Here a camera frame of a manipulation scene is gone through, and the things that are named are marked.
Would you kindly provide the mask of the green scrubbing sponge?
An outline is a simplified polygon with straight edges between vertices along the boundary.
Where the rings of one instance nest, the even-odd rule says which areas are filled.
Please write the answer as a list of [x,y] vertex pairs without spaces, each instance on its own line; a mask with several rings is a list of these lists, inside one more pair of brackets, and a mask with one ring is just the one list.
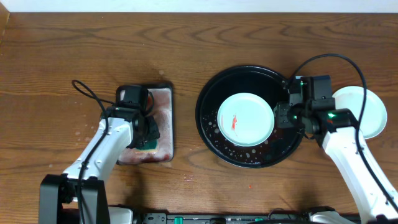
[[138,153],[155,153],[158,151],[158,140],[147,141],[143,145],[137,146],[135,150]]

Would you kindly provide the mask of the light blue plate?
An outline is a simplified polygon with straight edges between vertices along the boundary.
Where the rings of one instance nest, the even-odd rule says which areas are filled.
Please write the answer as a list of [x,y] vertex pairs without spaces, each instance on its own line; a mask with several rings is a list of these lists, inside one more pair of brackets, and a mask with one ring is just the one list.
[[[360,86],[346,86],[333,94],[336,109],[349,109],[359,119],[363,104],[364,90]],[[379,135],[387,123],[387,111],[382,100],[372,91],[366,90],[366,105],[364,108],[360,130],[365,139]]]
[[218,128],[231,143],[257,146],[274,130],[274,114],[269,104],[252,93],[237,93],[222,102],[217,113]]

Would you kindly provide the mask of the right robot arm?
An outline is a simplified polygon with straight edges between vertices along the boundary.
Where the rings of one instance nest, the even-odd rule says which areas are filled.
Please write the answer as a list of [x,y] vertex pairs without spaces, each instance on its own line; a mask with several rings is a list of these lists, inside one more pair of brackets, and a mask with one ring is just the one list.
[[297,128],[332,159],[358,208],[362,223],[397,223],[397,190],[371,154],[361,130],[368,91],[356,102],[359,115],[336,108],[328,75],[294,77],[284,83],[289,94],[274,109],[279,128]]

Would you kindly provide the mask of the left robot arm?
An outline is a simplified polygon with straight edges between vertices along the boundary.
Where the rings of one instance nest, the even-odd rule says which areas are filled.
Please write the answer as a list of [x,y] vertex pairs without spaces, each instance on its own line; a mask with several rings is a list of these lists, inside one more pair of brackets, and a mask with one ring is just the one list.
[[105,183],[127,148],[160,137],[153,116],[139,109],[109,107],[79,158],[40,184],[39,223],[132,223],[130,208],[110,207]]

